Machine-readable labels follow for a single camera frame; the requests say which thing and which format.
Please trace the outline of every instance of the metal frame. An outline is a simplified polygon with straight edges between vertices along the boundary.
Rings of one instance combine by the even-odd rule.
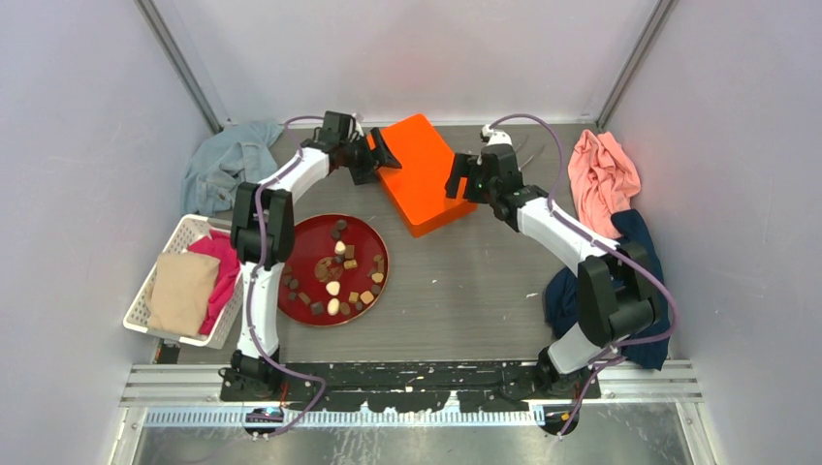
[[[122,422],[112,447],[112,462],[131,463],[144,427],[246,426],[245,414],[271,402],[221,402],[223,365],[134,365],[120,401]],[[602,398],[586,405],[620,403],[674,403],[685,440],[695,464],[718,463],[711,448],[710,426],[702,409],[704,399],[690,360],[668,360],[661,371],[623,363],[599,375]],[[420,426],[523,426],[544,420],[543,407],[570,405],[569,399],[528,401],[529,411],[461,413],[455,393],[438,412],[374,413],[310,412],[298,428],[420,427]],[[285,421],[298,412],[286,410]]]
[[[639,66],[648,54],[653,40],[659,34],[659,31],[665,24],[665,20],[678,1],[679,0],[657,1],[642,34],[640,34],[640,37],[637,40],[637,44],[634,45],[631,55],[628,57],[628,61],[626,61],[625,66],[622,67],[622,70],[616,79],[616,83],[606,99],[605,105],[602,107],[599,116],[597,116],[596,120],[593,121],[599,130],[604,130],[604,128],[608,125],[611,117],[617,109],[619,101],[622,99],[625,90],[628,88],[628,84],[633,79],[636,71],[639,69]],[[188,89],[192,98],[194,98],[195,103],[200,108],[205,121],[207,121],[208,126],[211,127],[211,131],[215,134],[219,133],[223,128],[223,124],[219,121],[212,103],[209,102],[203,87],[197,81],[197,78],[194,76],[194,73],[186,61],[186,58],[180,51],[179,46],[177,46],[174,36],[169,30],[163,16],[160,14],[160,11],[157,9],[154,0],[135,0],[135,2],[143,11],[145,19],[156,34],[157,39],[160,41],[160,45],[172,61],[172,64],[177,70],[177,73],[179,74],[179,77],[186,89]]]
[[[208,98],[203,92],[203,88],[197,82],[197,78],[191,71],[191,67],[188,66],[188,62],[185,60],[182,51],[180,51],[179,46],[177,46],[177,43],[174,40],[168,25],[166,24],[166,21],[163,20],[162,15],[160,15],[160,11],[157,10],[154,0],[135,0],[135,3],[142,11],[146,22],[148,22],[148,25],[154,32],[154,35],[160,42],[160,46],[172,62],[172,66],[174,66],[174,69],[177,71],[182,84],[185,86],[186,90],[188,90],[191,98],[194,99],[194,103],[197,104],[197,107],[200,109],[200,113],[203,114],[203,118],[205,118],[205,122],[208,123],[208,127],[211,128],[211,132],[214,134],[219,133],[223,130],[223,125],[217,118],[216,113],[214,113],[214,109],[208,102]]]
[[[622,100],[622,96],[625,95],[625,91],[628,89],[628,85],[648,55],[650,46],[659,35],[659,31],[662,29],[662,26],[665,25],[668,15],[677,5],[678,1],[679,0],[659,0],[656,2],[656,7],[654,7],[653,12],[650,14],[648,22],[637,44],[634,46],[634,50],[631,51],[631,56],[628,57],[625,66],[622,67],[619,78],[616,80],[611,94],[608,95],[608,99],[605,101],[605,106],[602,107],[602,111],[596,119],[596,127],[598,130],[603,131],[608,126],[611,117],[614,116],[614,112],[617,110],[619,102]]]

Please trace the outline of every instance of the navy blue cloth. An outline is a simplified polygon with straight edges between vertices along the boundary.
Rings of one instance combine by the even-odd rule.
[[[620,244],[635,241],[648,250],[652,268],[650,272],[664,283],[662,263],[659,262],[659,258],[656,256],[648,226],[646,226],[640,212],[635,209],[620,211],[611,216],[611,222],[616,230],[622,233],[622,237],[618,240]],[[621,284],[619,281],[614,282],[615,287],[621,286]],[[662,306],[662,319],[655,325],[632,335],[629,339],[661,334],[671,327],[671,322],[668,320],[668,300],[662,294],[658,295]],[[562,269],[548,283],[548,287],[543,292],[543,299],[545,300],[545,323],[551,326],[554,336],[557,338],[562,337],[579,319],[577,315],[577,277],[570,269]],[[668,339],[650,344],[628,346],[622,348],[622,354],[629,360],[640,364],[643,368],[660,370],[665,357],[668,356]]]

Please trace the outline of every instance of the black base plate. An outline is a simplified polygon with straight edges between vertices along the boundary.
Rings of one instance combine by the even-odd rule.
[[[513,412],[528,409],[525,399],[573,399],[590,372],[587,369],[568,376],[550,389],[536,387],[534,361],[435,361],[375,363],[289,363],[300,373],[325,378],[328,386],[315,410],[356,412],[368,401],[373,412],[393,407],[398,412],[443,408],[451,391],[457,393],[464,413]],[[282,389],[271,392],[262,383],[242,380],[227,373],[220,398],[223,401],[277,401]],[[301,410],[316,393],[317,384],[287,378],[285,401]],[[600,397],[594,383],[586,398]]]

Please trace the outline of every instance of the beige cloth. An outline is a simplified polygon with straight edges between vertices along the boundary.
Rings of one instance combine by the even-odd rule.
[[[148,327],[194,337],[200,331],[220,261],[208,255],[160,254],[154,286],[147,291]]]

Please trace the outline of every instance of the orange lid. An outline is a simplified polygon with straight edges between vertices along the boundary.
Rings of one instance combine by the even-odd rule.
[[[402,164],[401,170],[380,169],[380,178],[411,235],[420,237],[461,218],[477,208],[462,198],[446,199],[454,151],[423,114],[415,114],[382,131],[383,139]]]

